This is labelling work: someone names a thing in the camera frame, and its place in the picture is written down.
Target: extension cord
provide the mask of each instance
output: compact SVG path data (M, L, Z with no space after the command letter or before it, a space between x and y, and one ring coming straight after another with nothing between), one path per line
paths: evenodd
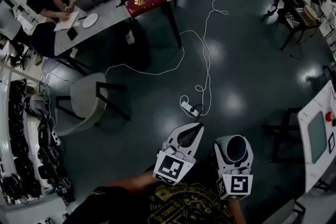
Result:
M209 84L209 97L210 97L210 101L209 101L209 108L208 108L208 110L206 111L206 113L203 113L203 112L202 112L202 113L199 113L198 116L205 116L205 115L207 115L207 114L209 113L209 111L210 111L210 108L211 108L211 102L212 102L212 94L211 94L211 77L210 77L210 75L209 75L210 64L211 64L211 62L210 62L210 51L209 51L209 47L208 47L208 45L207 45L207 43L206 43L206 41L205 41L205 35L206 35L206 30L207 30L207 22L208 22L208 19L209 19L209 17L210 17L210 14L211 14L212 12L219 12L219 13L221 13L221 14L223 14L223 15L228 15L228 13L229 13L229 12L226 11L226 10L218 10L218 9L215 9L215 8L214 8L214 2L215 2L215 1L217 1L217 0L213 0L213 1L212 1L212 10L209 12L208 17L207 17L207 19L205 20L205 29L204 29L203 39L201 39L201 38L199 37L199 35L198 35L195 31L193 31L193 30L187 30L187 31L183 31L183 32L180 33L180 35L181 35L181 34L186 33L186 32L193 32L193 33L199 38L199 40L200 40L200 41L202 42L202 44L203 44L203 57L204 57L205 66L206 66L205 87L203 88L203 87L200 86L200 85L196 85L196 86L195 86L195 90L198 91L198 92L201 92L201 93L202 93L202 106L203 106L203 108L204 108L204 92L206 91L206 89L207 89L207 85ZM205 57L205 54L204 54L204 49L205 49L205 47L206 47L206 49L207 49L207 51L208 51L208 62L207 62L206 57ZM176 69L180 66L180 64L181 64L181 62L182 62L182 60L183 60L183 58L184 58L184 54L185 54L185 52L184 52L184 48L183 48L183 47L182 47L182 50L183 50L183 56L182 56L181 60L179 61L178 65L177 65L175 68L173 68L173 69L170 69L170 70L167 70L167 71L164 71L164 72L161 72L161 73L153 74L153 73L147 73L147 72L140 72L140 71L137 71L137 70L135 70L135 69L133 69L133 68L131 68L131 67L125 65L124 63L122 63L122 64L120 64L120 65L116 65L116 66L111 66L111 67L109 67L109 68L106 70L106 72L105 72L105 76L106 76L107 72L110 70L110 68L120 67L120 66L126 66L127 68L129 68L129 69L131 69L131 70L133 70L133 71L135 71L135 72L137 72L137 73L140 73L140 74L147 74L147 75L151 75L151 76L159 76L159 75L161 75L161 74L165 74L165 73L174 71L174 70L176 70ZM184 108L182 107L183 102L181 102L181 99L182 99L183 97L186 97L186 98L187 98L187 101L185 101L185 103L186 103L186 104L189 103L189 98L188 98L188 96L186 96L186 95L181 96L181 97L180 97L180 107L181 107L181 109L184 111L184 113L185 113L187 116L189 116L189 117L191 117L191 118L194 118L194 116L190 116L190 115L184 110Z

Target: power strip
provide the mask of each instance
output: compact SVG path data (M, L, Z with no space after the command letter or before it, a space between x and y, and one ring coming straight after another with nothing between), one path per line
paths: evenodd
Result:
M198 110L193 108L191 105L189 105L187 102L183 101L181 103L181 107L189 112L190 114L192 114L195 118L198 117L199 113L198 113Z

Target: desk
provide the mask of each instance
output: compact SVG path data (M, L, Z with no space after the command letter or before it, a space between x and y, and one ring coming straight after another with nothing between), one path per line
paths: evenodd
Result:
M169 1L164 4L165 10L167 12L167 16L173 28L173 32L176 38L176 41L179 47L182 47L181 39L179 36L179 31L176 26L176 22L174 19L174 15L172 9L170 7ZM78 35L74 40L70 40L67 31L68 30L61 30L56 32L55 36L55 55L58 56L63 52L71 49L72 47L76 46L77 44L81 43L82 41L94 36L95 34L123 21L126 19L131 18L130 13L127 11L125 6L120 6L116 8L116 6L120 3L120 0L110 0L106 3L103 3L94 9L92 9L89 14L97 13L98 20L97 22L89 28L83 28L82 22L83 20L78 20L83 16L86 16L86 12L80 10L79 8L75 7L75 11L79 11L79 15L77 16L74 24L76 22L80 23L80 26L75 26L75 30L77 31Z
M331 122L324 119L325 114L331 111L332 91L335 93L330 80L313 100L298 113L305 154L306 192L316 184L336 156L336 127L333 127Z
M282 125L262 125L261 128L273 135L274 147L271 162L274 163L304 163L306 187L308 192L317 182L324 184L320 178L333 162L336 156L335 137L336 127L325 120L327 112L331 111L330 100L335 94L331 80L322 90L302 109L289 108L286 110ZM299 125L289 125L291 113L297 113ZM289 131L300 131L301 139L292 137ZM279 158L280 144L284 138L303 144L303 158Z
M312 21L303 11L303 7L307 4L304 0L282 0L285 4L284 8L279 9L278 15L279 19L282 20L282 22L286 25L286 27L290 30L290 34L288 35L287 40L285 41L284 45L280 48L280 50L283 50L288 42L291 40L291 38L294 36L296 32L301 31L301 35L299 40L297 41L297 44L300 43L300 40L303 37L303 33L308 29L317 28L321 25L321 23L317 23ZM273 13L267 13L263 16L261 21L264 21L266 17L273 15ZM290 13L294 19L299 22L300 24L297 27L292 27L286 20L286 14Z

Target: paper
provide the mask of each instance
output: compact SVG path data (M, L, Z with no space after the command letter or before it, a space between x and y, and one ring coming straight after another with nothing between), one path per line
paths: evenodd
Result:
M74 23L77 15L79 12L73 12L70 14L69 19L66 21L59 21L58 24L56 25L54 32L64 30L64 29L70 29L72 24Z
M331 87L330 107L333 114L336 115L336 93L333 87Z

